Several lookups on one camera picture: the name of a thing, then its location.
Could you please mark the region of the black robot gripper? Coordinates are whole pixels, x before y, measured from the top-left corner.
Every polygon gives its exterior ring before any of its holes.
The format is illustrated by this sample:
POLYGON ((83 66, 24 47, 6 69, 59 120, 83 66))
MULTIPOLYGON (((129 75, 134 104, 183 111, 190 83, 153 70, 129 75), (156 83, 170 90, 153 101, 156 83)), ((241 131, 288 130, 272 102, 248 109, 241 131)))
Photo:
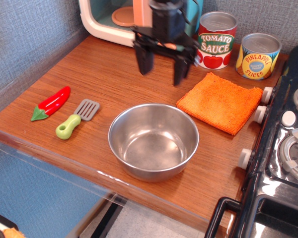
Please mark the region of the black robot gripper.
POLYGON ((170 57, 174 62, 173 85, 187 77, 197 57, 198 43, 185 33, 186 7, 152 7, 152 27, 132 27, 134 49, 142 75, 153 69, 153 55, 170 57))

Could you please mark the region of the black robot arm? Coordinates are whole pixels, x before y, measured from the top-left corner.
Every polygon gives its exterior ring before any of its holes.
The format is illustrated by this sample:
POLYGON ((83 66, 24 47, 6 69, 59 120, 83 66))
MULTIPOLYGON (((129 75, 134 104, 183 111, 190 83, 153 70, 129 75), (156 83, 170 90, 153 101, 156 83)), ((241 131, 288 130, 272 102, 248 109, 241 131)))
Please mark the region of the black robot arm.
POLYGON ((151 0, 152 27, 132 27, 134 49, 142 75, 153 68, 154 54, 174 60, 173 85, 187 77, 190 66, 197 62, 198 42, 185 33, 189 24, 185 0, 151 0))

